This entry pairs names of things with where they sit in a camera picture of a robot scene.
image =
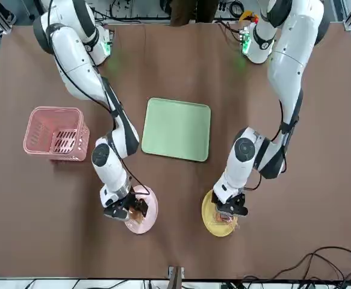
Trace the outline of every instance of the shoe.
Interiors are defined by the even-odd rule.
[[[13,13],[10,13],[8,18],[7,18],[8,24],[13,25],[13,24],[15,24],[16,20],[17,20],[16,15],[14,15]],[[0,26],[0,37],[3,35],[3,33],[4,33],[4,30]]]

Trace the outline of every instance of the green tray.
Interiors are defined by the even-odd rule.
[[[205,161],[209,154],[210,107],[150,98],[141,149],[147,154]]]

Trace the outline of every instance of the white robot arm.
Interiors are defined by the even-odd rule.
[[[322,38],[325,34],[318,33],[323,12],[320,0],[270,0],[267,9],[261,8],[259,22],[250,25],[249,37],[242,38],[246,48],[243,53],[250,61],[263,63],[271,53],[267,77],[279,97],[282,121],[272,140],[252,128],[237,134],[225,171],[213,187],[212,201],[218,211],[245,216],[243,191],[252,169],[266,179],[276,178],[285,170],[285,154],[299,120],[303,98],[302,74],[314,45],[320,40],[318,36]],[[280,25],[281,38],[272,51]]]
[[[73,28],[95,65],[100,65],[110,56],[113,32],[95,25],[94,15],[85,0],[52,0],[49,24],[55,23]],[[46,34],[47,26],[48,13],[33,23],[39,45],[45,52],[52,54]]]
[[[72,12],[72,4],[79,2],[83,2],[86,11],[92,15],[91,11],[88,10],[88,5],[83,0],[56,0],[56,2],[61,6],[52,3],[52,7],[54,7],[54,11],[58,11],[57,14],[60,17],[63,15],[62,19],[67,20],[69,13]],[[96,141],[96,147],[92,153],[93,167],[104,183],[100,190],[101,202],[105,208],[104,214],[117,220],[127,221],[130,217],[129,209],[133,208],[134,211],[140,211],[145,217],[148,210],[147,203],[143,199],[138,200],[135,197],[131,188],[131,178],[121,163],[121,159],[137,151],[139,136],[110,83],[106,78],[101,77],[97,68],[92,65],[93,62],[96,64],[97,61],[90,59],[91,52],[87,53],[88,49],[85,48],[87,44],[83,45],[82,41],[88,41],[93,35],[88,38],[81,24],[77,23],[80,17],[70,16],[71,19],[74,19],[70,22],[71,26],[66,25],[69,21],[63,24],[58,21],[52,23],[51,20],[48,26],[48,16],[46,15],[47,13],[41,17],[40,22],[35,22],[34,31],[35,34],[40,32],[39,23],[44,23],[42,31],[47,42],[39,41],[39,43],[42,47],[44,46],[44,50],[54,55],[66,88],[79,99],[93,99],[100,103],[109,110],[114,120],[113,130]],[[92,52],[92,56],[95,55],[99,61],[103,57],[107,57],[106,54],[99,57],[101,51],[98,51],[98,54],[95,50]]]

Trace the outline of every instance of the brown table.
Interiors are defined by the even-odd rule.
[[[33,108],[74,106],[90,128],[89,151],[112,121],[64,88],[53,58],[31,27],[16,27],[0,49],[0,276],[269,278],[317,247],[351,249],[351,34],[333,23],[303,77],[300,122],[287,173],[247,195],[248,218],[226,238],[204,227],[200,205],[225,167],[234,135],[250,125],[272,137],[278,99],[265,65],[238,56],[217,25],[117,26],[113,56],[102,66],[142,135],[146,103],[164,97],[211,108],[210,154],[204,163],[144,154],[126,159],[156,193],[158,219],[144,235],[102,215],[101,182],[90,163],[29,157],[22,141]],[[249,185],[256,183],[254,174]],[[324,253],[341,270],[351,256]],[[282,275],[302,277],[303,267]],[[315,260],[309,276],[334,279]]]

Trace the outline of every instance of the pink plastic basket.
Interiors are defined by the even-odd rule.
[[[30,116],[23,142],[28,155],[50,160],[82,161],[90,131],[74,107],[37,107]]]

